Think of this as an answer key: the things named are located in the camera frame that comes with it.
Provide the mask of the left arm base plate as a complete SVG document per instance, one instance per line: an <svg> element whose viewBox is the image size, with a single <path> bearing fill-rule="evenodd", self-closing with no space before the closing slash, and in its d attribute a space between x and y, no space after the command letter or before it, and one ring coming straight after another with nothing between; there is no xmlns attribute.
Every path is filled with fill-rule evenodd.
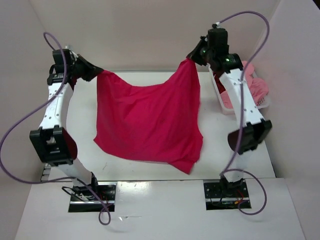
<svg viewBox="0 0 320 240"><path fill-rule="evenodd" d="M98 213L103 208L100 201L85 187L83 188L84 193L80 192L80 190L74 186L72 188L65 187L64 189L68 191L70 195L69 213ZM103 203L107 205L109 211L114 212L117 183L99 181L96 190L96 194Z"/></svg>

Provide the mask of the light pink t shirt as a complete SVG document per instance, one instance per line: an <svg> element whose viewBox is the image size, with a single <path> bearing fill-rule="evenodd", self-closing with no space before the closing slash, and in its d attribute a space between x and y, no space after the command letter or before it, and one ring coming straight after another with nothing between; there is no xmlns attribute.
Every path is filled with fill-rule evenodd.
<svg viewBox="0 0 320 240"><path fill-rule="evenodd" d="M269 93L269 88L267 83L263 79L255 77L254 73L255 68L252 63L249 63L245 71L245 79L254 102L258 106L258 104L262 102L262 99ZM220 97L223 105L227 109L232 109L232 103L226 90L220 94Z"/></svg>

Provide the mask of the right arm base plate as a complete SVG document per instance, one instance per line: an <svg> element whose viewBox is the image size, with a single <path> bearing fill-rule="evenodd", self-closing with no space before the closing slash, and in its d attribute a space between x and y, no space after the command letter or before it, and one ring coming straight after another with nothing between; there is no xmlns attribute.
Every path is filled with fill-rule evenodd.
<svg viewBox="0 0 320 240"><path fill-rule="evenodd" d="M203 182L206 210L233 210L251 209L247 184L244 181L241 186L228 191L223 191L218 180Z"/></svg>

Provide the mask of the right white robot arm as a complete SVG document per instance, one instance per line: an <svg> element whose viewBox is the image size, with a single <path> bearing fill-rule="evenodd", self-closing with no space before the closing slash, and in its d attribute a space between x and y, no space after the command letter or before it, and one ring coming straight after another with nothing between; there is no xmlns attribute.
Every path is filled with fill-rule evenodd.
<svg viewBox="0 0 320 240"><path fill-rule="evenodd" d="M195 63L209 65L211 72L219 76L225 88L239 125L227 136L233 154L220 174L219 191L225 197L232 196L244 181L248 161L272 129L272 122L260 113L250 92L246 71L251 63L242 64L236 53L229 53L227 43L213 44L202 36L188 54Z"/></svg>

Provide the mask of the magenta t shirt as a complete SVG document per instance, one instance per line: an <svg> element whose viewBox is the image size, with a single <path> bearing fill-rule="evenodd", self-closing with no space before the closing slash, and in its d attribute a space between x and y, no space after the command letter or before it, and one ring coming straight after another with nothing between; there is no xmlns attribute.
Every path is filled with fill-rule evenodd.
<svg viewBox="0 0 320 240"><path fill-rule="evenodd" d="M94 142L101 150L191 173L203 146L200 81L192 60L183 60L164 83L150 86L131 85L105 70L97 76L96 94Z"/></svg>

